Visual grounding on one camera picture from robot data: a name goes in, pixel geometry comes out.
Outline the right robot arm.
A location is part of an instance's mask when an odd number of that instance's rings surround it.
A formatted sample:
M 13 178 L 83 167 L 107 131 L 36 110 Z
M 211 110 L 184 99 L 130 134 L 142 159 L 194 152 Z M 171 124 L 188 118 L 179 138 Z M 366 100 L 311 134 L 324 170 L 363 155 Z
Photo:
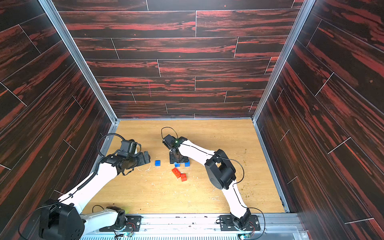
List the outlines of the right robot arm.
M 228 202 L 232 225 L 238 230 L 245 230 L 251 218 L 251 211 L 241 197 L 236 181 L 236 169 L 225 152 L 220 149 L 210 151 L 184 137 L 177 139 L 171 135 L 163 138 L 163 144 L 176 161 L 189 158 L 205 166 L 210 182 L 222 190 Z

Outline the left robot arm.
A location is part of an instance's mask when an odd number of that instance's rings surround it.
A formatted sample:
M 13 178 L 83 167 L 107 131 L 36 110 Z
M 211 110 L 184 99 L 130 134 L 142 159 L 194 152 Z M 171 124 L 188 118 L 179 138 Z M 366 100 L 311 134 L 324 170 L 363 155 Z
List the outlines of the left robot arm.
M 107 228 L 124 230 L 128 225 L 125 210 L 107 207 L 105 210 L 83 214 L 85 206 L 111 180 L 119 174 L 126 175 L 135 167 L 149 164 L 148 152 L 129 158 L 122 155 L 108 155 L 99 166 L 76 187 L 57 200 L 44 203 L 40 216 L 39 237 L 44 240 L 79 240 L 90 232 Z

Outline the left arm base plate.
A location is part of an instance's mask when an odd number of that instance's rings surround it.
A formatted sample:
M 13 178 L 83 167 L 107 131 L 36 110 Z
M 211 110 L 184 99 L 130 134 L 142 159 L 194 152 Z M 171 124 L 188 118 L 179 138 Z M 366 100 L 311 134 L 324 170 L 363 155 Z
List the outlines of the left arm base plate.
M 124 220 L 117 220 L 114 225 L 101 228 L 99 231 L 110 233 L 138 232 L 141 227 L 142 218 L 140 215 L 126 215 Z

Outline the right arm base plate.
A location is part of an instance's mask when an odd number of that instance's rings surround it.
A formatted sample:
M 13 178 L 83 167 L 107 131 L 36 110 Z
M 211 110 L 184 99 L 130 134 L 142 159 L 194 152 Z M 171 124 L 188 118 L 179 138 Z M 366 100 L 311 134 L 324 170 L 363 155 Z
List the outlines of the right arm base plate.
M 216 220 L 220 225 L 221 231 L 260 231 L 260 222 L 258 216 L 250 215 L 248 218 L 236 218 L 232 214 L 220 215 Z

